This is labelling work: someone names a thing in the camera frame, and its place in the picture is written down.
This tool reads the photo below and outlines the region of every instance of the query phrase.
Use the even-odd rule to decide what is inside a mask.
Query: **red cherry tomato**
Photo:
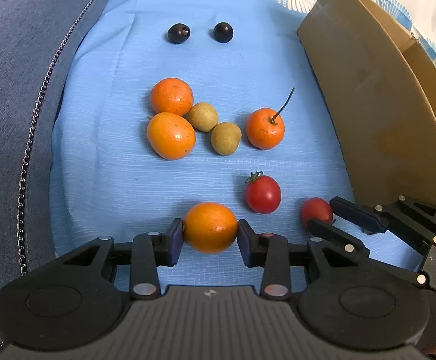
[[[281,189],[270,176],[263,172],[251,173],[246,180],[245,200],[248,206],[259,214],[270,214],[281,202]]]
[[[312,218],[331,223],[333,221],[333,211],[328,202],[321,198],[308,199],[301,206],[301,223],[306,227],[306,224]]]

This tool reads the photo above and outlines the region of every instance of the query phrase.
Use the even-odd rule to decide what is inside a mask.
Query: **wrinkled fabric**
[[[257,233],[305,242],[309,234],[299,220],[305,199],[352,199],[332,121],[296,36],[303,18],[276,0],[109,0],[75,55],[53,130],[56,252],[100,235],[128,242],[142,232],[165,231],[173,218],[203,201],[226,205]],[[212,37],[220,21],[234,28],[227,44]],[[171,44],[166,32],[179,22],[191,36]],[[146,136],[149,93],[166,77],[186,81],[195,103],[211,103],[220,122],[241,128],[233,155],[215,153],[209,134],[200,132],[183,159],[166,161],[153,152]],[[246,117],[262,107],[279,109],[292,87],[282,113],[284,140],[272,150],[252,147]],[[281,187],[281,204],[270,215],[254,214],[244,204],[244,182],[257,170]],[[365,239],[372,257],[411,269],[418,262],[391,234],[366,237],[344,220],[337,225]],[[127,288],[127,273],[119,271],[119,288]],[[261,275],[262,269],[244,266],[236,243],[215,255],[185,245],[176,267],[159,269],[163,284],[259,286]],[[292,269],[292,281],[294,290],[303,288],[301,268]]]

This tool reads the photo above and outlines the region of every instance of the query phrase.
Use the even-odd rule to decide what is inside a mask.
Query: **fruit stem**
[[[254,183],[255,181],[257,181],[261,176],[263,175],[263,172],[258,172],[256,171],[256,173],[251,172],[251,176],[248,177],[245,180],[245,184],[251,184]]]
[[[280,108],[280,110],[275,114],[274,117],[271,118],[271,124],[276,124],[275,119],[280,114],[281,111],[283,111],[286,107],[286,104],[288,104],[289,100],[292,98],[293,92],[295,91],[295,88],[293,87],[292,91],[289,93],[288,98],[286,99],[285,104],[283,104],[283,107]]]

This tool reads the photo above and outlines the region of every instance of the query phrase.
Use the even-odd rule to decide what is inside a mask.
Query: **mandarin orange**
[[[219,203],[197,204],[187,212],[183,221],[186,241],[202,253],[218,253],[227,249],[238,231],[233,212]]]
[[[285,135],[285,123],[280,113],[291,99],[295,88],[289,94],[283,107],[275,112],[271,108],[261,108],[252,112],[246,120],[245,132],[250,143],[259,149],[272,149],[277,146]]]
[[[150,120],[147,137],[152,148],[164,159],[178,160],[195,147],[195,129],[181,116],[161,112]]]
[[[183,80],[162,79],[151,90],[150,104],[157,114],[171,112],[183,116],[193,105],[193,92]]]

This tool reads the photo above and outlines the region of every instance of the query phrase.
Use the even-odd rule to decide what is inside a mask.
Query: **blue denim fabric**
[[[20,274],[16,214],[32,110],[47,68],[89,0],[0,0],[0,288]],[[29,269],[54,257],[48,184],[51,130],[71,61],[108,0],[95,0],[56,63],[36,127],[25,210]]]

